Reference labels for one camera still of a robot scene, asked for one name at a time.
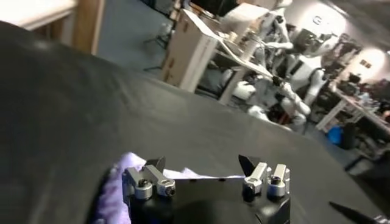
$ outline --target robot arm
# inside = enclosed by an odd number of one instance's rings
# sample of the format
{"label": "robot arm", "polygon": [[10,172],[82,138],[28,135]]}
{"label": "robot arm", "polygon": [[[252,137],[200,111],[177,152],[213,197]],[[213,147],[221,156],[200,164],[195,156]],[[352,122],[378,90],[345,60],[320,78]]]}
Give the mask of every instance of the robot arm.
{"label": "robot arm", "polygon": [[276,30],[279,32],[281,39],[280,42],[266,43],[266,46],[273,47],[276,49],[292,49],[294,45],[292,44],[288,36],[286,19],[284,19],[284,17],[282,16],[277,16],[273,23],[275,25]]}

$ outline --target floor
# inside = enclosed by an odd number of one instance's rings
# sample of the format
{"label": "floor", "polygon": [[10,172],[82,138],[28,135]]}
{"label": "floor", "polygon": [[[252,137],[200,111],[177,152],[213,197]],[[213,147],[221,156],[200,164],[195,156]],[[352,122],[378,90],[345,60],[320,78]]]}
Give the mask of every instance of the floor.
{"label": "floor", "polygon": [[[150,9],[139,0],[106,0],[101,38],[97,55],[129,70],[149,77],[156,77],[158,69],[144,72],[144,68],[159,66],[165,51],[154,41],[163,23],[168,23],[163,15]],[[354,150],[345,151],[333,145],[313,124],[305,134],[323,145],[335,160],[345,166],[357,157]],[[369,163],[361,163],[351,170],[358,174],[370,168]]]}

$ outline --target ceiling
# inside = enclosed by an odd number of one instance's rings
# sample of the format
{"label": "ceiling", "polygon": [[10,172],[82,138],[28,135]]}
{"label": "ceiling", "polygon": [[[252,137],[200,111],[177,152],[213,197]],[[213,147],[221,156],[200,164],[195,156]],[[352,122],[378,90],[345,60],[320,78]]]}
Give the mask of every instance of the ceiling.
{"label": "ceiling", "polygon": [[337,6],[380,47],[390,50],[390,0],[322,0]]}

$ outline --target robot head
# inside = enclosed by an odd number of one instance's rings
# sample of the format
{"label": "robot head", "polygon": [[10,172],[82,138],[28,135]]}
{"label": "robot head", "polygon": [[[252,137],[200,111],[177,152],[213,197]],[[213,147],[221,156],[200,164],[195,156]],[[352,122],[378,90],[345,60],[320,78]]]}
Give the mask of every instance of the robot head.
{"label": "robot head", "polygon": [[303,29],[294,41],[294,48],[298,53],[308,57],[317,57],[326,54],[337,44],[338,38],[332,32],[316,35]]}
{"label": "robot head", "polygon": [[332,33],[321,34],[319,37],[311,38],[308,41],[308,46],[303,54],[310,57],[324,55],[333,49],[337,41],[337,36]]}
{"label": "robot head", "polygon": [[274,10],[289,7],[292,3],[293,0],[276,0]]}

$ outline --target white humanoid robot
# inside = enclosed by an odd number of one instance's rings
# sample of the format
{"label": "white humanoid robot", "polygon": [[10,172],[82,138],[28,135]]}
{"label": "white humanoid robot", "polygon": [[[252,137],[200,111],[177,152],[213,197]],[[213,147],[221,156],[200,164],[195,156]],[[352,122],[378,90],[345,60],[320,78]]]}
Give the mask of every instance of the white humanoid robot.
{"label": "white humanoid robot", "polygon": [[[247,43],[246,58],[253,56],[254,63],[260,64],[265,68],[273,67],[273,61],[280,50],[292,49],[294,45],[290,41],[287,27],[285,10],[293,3],[293,0],[276,0],[274,7],[262,17],[258,32],[255,36],[262,41],[259,44],[257,40],[251,39]],[[245,81],[240,81],[233,95],[240,99],[249,98],[256,91],[253,85],[248,85]]]}
{"label": "white humanoid robot", "polygon": [[[279,49],[292,49],[285,18],[285,10],[293,3],[293,0],[276,0],[275,6],[263,19],[258,28],[258,37],[265,43],[255,51],[255,58],[263,66],[272,63],[275,54]],[[272,49],[270,55],[265,56],[264,48]]]}
{"label": "white humanoid robot", "polygon": [[[302,30],[296,39],[295,47],[300,49],[299,54],[287,55],[287,70],[285,74],[286,82],[289,82],[293,91],[309,86],[303,98],[303,102],[309,107],[317,97],[322,86],[327,82],[325,72],[321,65],[321,56],[330,51],[337,43],[337,37],[330,29],[322,29],[323,33],[316,35],[309,30]],[[277,92],[267,81],[260,80],[256,84],[256,96],[249,109],[249,114],[264,119],[268,108],[278,103],[275,98]],[[284,98],[280,105],[285,112],[293,119],[293,127],[298,127],[306,122],[307,114],[296,110],[294,102]]]}

